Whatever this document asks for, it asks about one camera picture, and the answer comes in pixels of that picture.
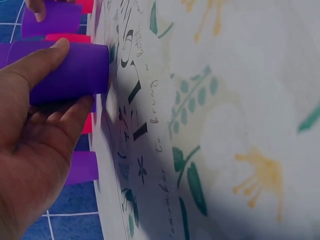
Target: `white grout line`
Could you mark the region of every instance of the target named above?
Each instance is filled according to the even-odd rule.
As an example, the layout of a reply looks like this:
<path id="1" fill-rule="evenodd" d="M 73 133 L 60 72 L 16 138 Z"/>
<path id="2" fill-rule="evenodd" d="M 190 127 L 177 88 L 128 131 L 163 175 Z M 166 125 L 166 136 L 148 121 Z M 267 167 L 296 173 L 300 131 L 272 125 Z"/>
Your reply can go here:
<path id="1" fill-rule="evenodd" d="M 49 224 L 49 229 L 50 229 L 51 239 L 52 239 L 52 240 L 55 240 L 55 237 L 54 237 L 54 231 L 52 230 L 52 225 L 51 225 L 51 220 L 50 220 L 49 210 L 47 210 L 47 211 L 46 211 L 46 215 L 47 215 L 47 218 L 48 218 L 48 224 Z"/>
<path id="2" fill-rule="evenodd" d="M 92 211 L 92 212 L 79 212 L 79 213 L 49 213 L 47 211 L 46 214 L 43 214 L 42 217 L 72 217 L 72 216 L 85 216 L 85 215 L 95 215 L 99 214 L 98 211 Z"/>
<path id="3" fill-rule="evenodd" d="M 14 27 L 13 27 L 12 34 L 11 34 L 11 38 L 10 38 L 10 43 L 12 43 L 12 40 L 14 39 L 14 34 L 15 34 L 15 31 L 16 31 L 16 26 L 18 25 L 19 16 L 20 16 L 20 14 L 21 14 L 21 11 L 22 11 L 22 8 L 23 8 L 24 4 L 25 4 L 25 2 L 23 1 L 23 2 L 21 3 L 21 7 L 20 7 L 20 9 L 19 9 L 18 15 L 16 16 L 16 20 L 15 20 Z"/>
<path id="4" fill-rule="evenodd" d="M 14 22 L 0 22 L 0 25 L 7 25 L 7 26 L 17 25 L 17 26 L 20 26 L 20 25 L 21 25 L 21 23 L 14 23 Z"/>

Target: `finger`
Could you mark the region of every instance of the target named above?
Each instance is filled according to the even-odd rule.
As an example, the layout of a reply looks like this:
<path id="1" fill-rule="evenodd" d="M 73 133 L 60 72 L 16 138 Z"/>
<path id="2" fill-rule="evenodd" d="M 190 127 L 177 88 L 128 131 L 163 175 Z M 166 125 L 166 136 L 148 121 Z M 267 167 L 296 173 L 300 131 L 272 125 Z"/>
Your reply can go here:
<path id="1" fill-rule="evenodd" d="M 46 120 L 46 123 L 55 125 L 57 124 L 60 119 L 63 117 L 63 115 L 68 111 L 69 108 L 71 108 L 72 105 L 75 104 L 77 99 L 69 100 L 65 102 L 57 111 L 53 112 L 48 119 Z"/>
<path id="2" fill-rule="evenodd" d="M 7 74 L 8 78 L 11 77 L 14 81 L 27 83 L 30 92 L 50 72 L 60 66 L 68 54 L 69 47 L 68 40 L 61 38 L 50 48 L 29 54 L 1 69 L 0 73 Z"/>
<path id="3" fill-rule="evenodd" d="M 65 112 L 59 122 L 60 129 L 67 135 L 73 147 L 77 144 L 94 101 L 91 95 L 81 97 Z"/>
<path id="4" fill-rule="evenodd" d="M 46 17 L 46 6 L 43 0 L 25 0 L 26 7 L 30 9 L 37 22 L 42 22 Z"/>
<path id="5" fill-rule="evenodd" d="M 47 74 L 65 59 L 69 42 L 60 39 L 51 48 L 42 49 L 0 69 L 0 146 L 14 145 L 25 125 L 29 93 Z"/>

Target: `purple paper tube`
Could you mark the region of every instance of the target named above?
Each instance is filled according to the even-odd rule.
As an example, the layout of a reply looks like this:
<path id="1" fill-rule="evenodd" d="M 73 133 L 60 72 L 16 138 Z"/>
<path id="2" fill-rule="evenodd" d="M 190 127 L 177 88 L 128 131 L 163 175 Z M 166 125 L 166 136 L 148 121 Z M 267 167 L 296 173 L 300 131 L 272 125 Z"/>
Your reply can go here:
<path id="1" fill-rule="evenodd" d="M 99 178 L 98 163 L 94 151 L 75 151 L 69 175 L 64 185 L 91 182 Z"/>
<path id="2" fill-rule="evenodd" d="M 44 1 L 46 16 L 37 22 L 35 14 L 27 7 L 21 24 L 23 38 L 44 36 L 47 34 L 76 33 L 80 27 L 82 5 L 67 2 Z"/>
<path id="3" fill-rule="evenodd" d="M 93 97 L 94 97 L 94 103 L 93 103 L 93 106 L 91 108 L 91 112 L 95 113 L 97 111 L 97 95 L 93 95 Z"/>
<path id="4" fill-rule="evenodd" d="M 11 44 L 0 43 L 0 69 L 7 65 L 7 58 L 11 48 Z"/>
<path id="5" fill-rule="evenodd" d="M 9 51 L 7 64 L 53 44 L 51 41 L 16 41 Z M 31 91 L 30 104 L 106 93 L 108 76 L 107 46 L 71 42 L 69 53 L 63 63 Z"/>

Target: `pink paper tube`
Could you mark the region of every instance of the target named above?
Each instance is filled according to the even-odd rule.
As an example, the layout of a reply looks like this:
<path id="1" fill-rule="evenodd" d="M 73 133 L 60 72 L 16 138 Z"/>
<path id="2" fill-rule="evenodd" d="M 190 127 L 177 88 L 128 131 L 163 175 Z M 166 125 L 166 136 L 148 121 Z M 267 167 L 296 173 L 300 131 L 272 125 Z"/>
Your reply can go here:
<path id="1" fill-rule="evenodd" d="M 98 163 L 94 151 L 75 151 L 69 175 L 64 185 L 91 182 L 99 178 Z"/>
<path id="2" fill-rule="evenodd" d="M 81 134 L 91 134 L 91 133 L 92 133 L 92 113 L 90 113 L 86 118 Z"/>
<path id="3" fill-rule="evenodd" d="M 51 41 L 16 41 L 7 64 L 39 49 L 52 46 Z M 30 93 L 30 104 L 79 98 L 107 92 L 109 52 L 105 45 L 71 42 L 63 63 L 42 80 Z"/>
<path id="4" fill-rule="evenodd" d="M 0 43 L 0 69 L 7 65 L 7 58 L 11 48 L 11 44 Z"/>
<path id="5" fill-rule="evenodd" d="M 82 5 L 83 14 L 91 14 L 94 8 L 94 0 L 75 0 L 76 4 Z"/>
<path id="6" fill-rule="evenodd" d="M 24 9 L 21 24 L 23 38 L 57 33 L 76 33 L 80 27 L 82 5 L 67 2 L 44 1 L 46 17 L 37 22 L 35 14 Z"/>
<path id="7" fill-rule="evenodd" d="M 73 34 L 73 33 L 58 33 L 48 34 L 45 37 L 47 41 L 58 41 L 61 38 L 66 38 L 72 43 L 91 43 L 91 37 L 84 34 Z"/>

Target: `green leaf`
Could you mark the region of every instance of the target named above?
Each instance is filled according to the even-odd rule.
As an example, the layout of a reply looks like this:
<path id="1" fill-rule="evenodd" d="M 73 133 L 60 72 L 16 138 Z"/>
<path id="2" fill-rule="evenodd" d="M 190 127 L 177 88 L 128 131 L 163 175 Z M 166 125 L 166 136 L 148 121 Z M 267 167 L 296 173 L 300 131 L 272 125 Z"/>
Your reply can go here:
<path id="1" fill-rule="evenodd" d="M 134 222 L 137 228 L 139 228 L 139 212 L 138 212 L 138 205 L 135 202 L 133 204 L 133 214 L 134 214 Z"/>
<path id="2" fill-rule="evenodd" d="M 181 197 L 179 197 L 181 214 L 182 214 L 182 222 L 183 222 L 183 230 L 184 230 L 184 239 L 190 240 L 189 226 L 188 226 L 188 215 L 184 201 Z"/>
<path id="3" fill-rule="evenodd" d="M 192 162 L 190 167 L 188 168 L 187 178 L 195 205 L 204 216 L 207 216 L 208 213 L 206 201 L 202 192 L 198 170 L 194 162 Z"/>
<path id="4" fill-rule="evenodd" d="M 187 93 L 189 91 L 189 83 L 186 80 L 182 80 L 180 84 L 181 92 Z"/>
<path id="5" fill-rule="evenodd" d="M 128 191 L 126 191 L 125 193 L 125 199 L 130 202 L 130 203 L 133 203 L 135 201 L 134 199 L 134 195 L 132 194 L 132 190 L 129 189 Z"/>
<path id="6" fill-rule="evenodd" d="M 182 108 L 181 110 L 181 123 L 183 125 L 187 124 L 187 110 L 185 108 Z"/>
<path id="7" fill-rule="evenodd" d="M 180 148 L 175 146 L 172 148 L 172 153 L 173 153 L 174 170 L 176 172 L 180 172 L 186 164 L 184 160 L 184 153 L 181 151 Z"/>
<path id="8" fill-rule="evenodd" d="M 180 126 L 179 122 L 175 121 L 174 124 L 173 124 L 173 131 L 174 131 L 175 134 L 178 134 L 179 126 Z"/>
<path id="9" fill-rule="evenodd" d="M 116 45 L 112 44 L 112 46 L 110 47 L 109 64 L 111 64 L 115 60 L 115 53 L 116 53 Z"/>
<path id="10" fill-rule="evenodd" d="M 202 106 L 206 101 L 206 88 L 203 86 L 198 92 L 198 103 Z"/>
<path id="11" fill-rule="evenodd" d="M 178 91 L 175 91 L 175 104 L 179 104 L 180 100 L 180 93 Z"/>
<path id="12" fill-rule="evenodd" d="M 218 89 L 218 80 L 214 76 L 211 79 L 211 82 L 210 82 L 210 93 L 211 93 L 211 95 L 214 95 L 217 92 L 217 89 Z"/>
<path id="13" fill-rule="evenodd" d="M 190 98 L 190 100 L 189 100 L 188 108 L 189 108 L 190 113 L 194 113 L 195 108 L 196 108 L 196 100 L 193 97 Z"/>
<path id="14" fill-rule="evenodd" d="M 307 118 L 299 125 L 298 132 L 311 129 L 320 118 L 320 102 L 315 109 L 307 116 Z"/>
<path id="15" fill-rule="evenodd" d="M 157 26 L 157 9 L 156 9 L 156 2 L 153 3 L 150 15 L 150 30 L 157 35 L 158 33 L 158 26 Z"/>
<path id="16" fill-rule="evenodd" d="M 130 237 L 133 238 L 135 234 L 135 226 L 134 226 L 134 220 L 132 219 L 131 214 L 129 214 L 129 229 L 130 229 Z"/>

